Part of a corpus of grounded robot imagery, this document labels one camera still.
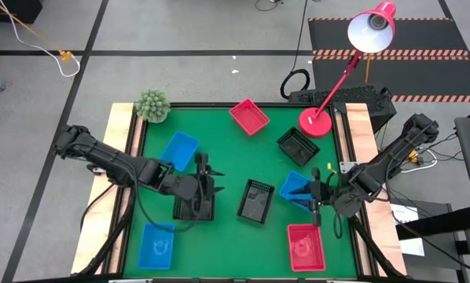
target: green succulent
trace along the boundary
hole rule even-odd
[[[150,123],[162,123],[171,111],[171,103],[165,98],[165,93],[158,89],[141,92],[141,98],[135,102],[138,116]]]

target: wooden frame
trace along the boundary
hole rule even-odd
[[[109,115],[108,126],[103,142],[115,147],[118,150],[125,151],[130,149],[130,154],[138,154],[139,141],[141,140],[143,122],[137,119],[134,123],[134,136],[128,138],[130,133],[130,121],[132,119],[131,103],[115,103],[112,105]],[[351,145],[355,152],[355,159],[360,162],[371,160],[378,152],[376,148],[371,122],[369,120],[368,109],[364,104],[347,104],[347,120],[350,132],[346,132],[342,126],[342,116],[336,114],[338,125],[338,135],[340,138],[340,148],[342,149],[343,160],[349,160],[349,142],[346,136],[351,137]],[[105,175],[94,177],[94,184],[90,194],[89,203],[97,197],[107,186],[109,186]],[[128,190],[123,191],[122,204],[119,208],[119,215],[123,214],[128,200]],[[115,209],[116,189],[112,189],[105,197],[101,198],[86,215],[82,233],[79,238],[78,248],[72,267],[72,273],[83,269],[98,252],[102,243],[106,240],[111,226],[112,213]],[[395,222],[391,215],[391,206],[387,202],[373,201],[366,205],[366,212],[369,219],[369,229],[373,240],[379,246],[380,250],[391,261],[399,272],[405,274],[406,268],[402,258],[401,248],[399,246],[398,236],[395,229]],[[118,271],[119,260],[121,259],[122,235],[120,234],[117,242],[113,246],[111,260],[108,266],[109,273]],[[370,269],[369,257],[361,238],[358,237],[358,251],[361,258],[362,273],[364,275],[372,274]],[[384,272],[378,267],[380,275]]]

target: red plastic basket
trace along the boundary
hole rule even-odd
[[[249,136],[263,129],[270,122],[270,119],[251,99],[235,105],[229,113]]]
[[[292,271],[324,271],[326,269],[319,227],[311,224],[289,225],[288,242]]]

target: warning stripe tape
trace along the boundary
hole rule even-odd
[[[308,21],[315,21],[315,20],[351,20],[351,17],[311,17],[308,18]],[[395,18],[395,20],[449,20],[453,21],[447,17],[421,17],[421,18],[408,18],[408,17],[399,17]]]
[[[393,102],[470,102],[465,95],[393,95]]]
[[[327,55],[327,56],[352,56],[356,50],[314,50],[314,55]],[[430,57],[452,57],[452,56],[468,56],[467,50],[384,50],[379,53],[371,54],[371,57],[375,56],[430,56]]]
[[[313,60],[350,60],[355,50],[315,50]],[[385,50],[371,55],[371,60],[389,61],[469,61],[467,50]],[[368,60],[364,54],[362,60]]]

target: blue plastic basket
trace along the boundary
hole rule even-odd
[[[161,223],[170,230],[175,228],[172,223]],[[146,223],[142,232],[141,249],[139,250],[139,269],[167,270],[171,268],[174,233],[156,228]]]
[[[284,185],[282,185],[281,189],[279,190],[279,194],[281,195],[281,197],[284,197],[286,200],[289,200],[291,198],[290,192],[303,188],[308,182],[310,182],[309,178],[301,175],[298,172],[291,171],[289,172],[288,177],[285,179]],[[300,200],[313,200],[310,194],[302,196],[293,196],[292,198]],[[302,204],[297,204],[294,201],[291,202],[301,207],[302,209],[309,211],[306,206]]]
[[[160,160],[172,163],[176,170],[183,172],[186,166],[188,166],[191,157],[195,154],[199,143],[196,138],[192,138],[178,131],[174,134],[171,141],[169,141]]]

